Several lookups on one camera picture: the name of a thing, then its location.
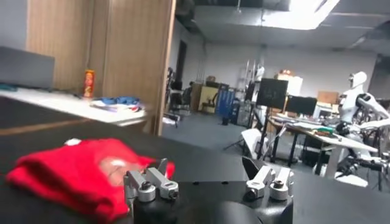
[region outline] computer screen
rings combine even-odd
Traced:
[[[317,105],[317,98],[289,96],[286,111],[312,116]]]
[[[52,88],[54,58],[0,46],[0,83]]]
[[[261,79],[256,105],[283,109],[286,102],[288,81]]]

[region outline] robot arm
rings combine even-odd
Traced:
[[[367,130],[390,126],[390,114],[375,100],[373,95],[369,93],[360,94],[356,100],[356,104],[372,110],[376,115],[383,118],[383,120],[380,121],[363,123],[360,125],[361,129]]]

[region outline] cardboard box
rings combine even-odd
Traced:
[[[337,92],[327,92],[327,91],[318,91],[317,101],[330,104],[338,104],[339,102],[339,93]]]
[[[215,76],[212,76],[212,75],[209,75],[207,78],[206,78],[206,82],[215,82],[216,78]]]

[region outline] metal gripper jaw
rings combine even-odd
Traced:
[[[165,177],[168,161],[161,160],[153,166],[139,171],[128,171],[124,176],[125,200],[130,206],[134,199],[141,202],[150,202],[156,198],[156,189],[159,189],[160,197],[167,200],[175,200],[179,194],[179,185]]]
[[[287,200],[292,197],[293,173],[289,168],[282,167],[279,175],[275,178],[276,172],[269,166],[262,166],[260,169],[254,162],[243,157],[243,165],[249,177],[246,182],[246,198],[256,200],[264,197],[264,190],[269,184],[269,196],[275,200]]]

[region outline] red cloth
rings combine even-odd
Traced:
[[[102,171],[102,161],[110,158],[142,169],[154,161],[116,139],[86,140],[20,158],[7,180],[104,223],[112,222],[126,214],[127,205],[123,185],[112,184]],[[169,163],[168,177],[173,173],[174,165]]]

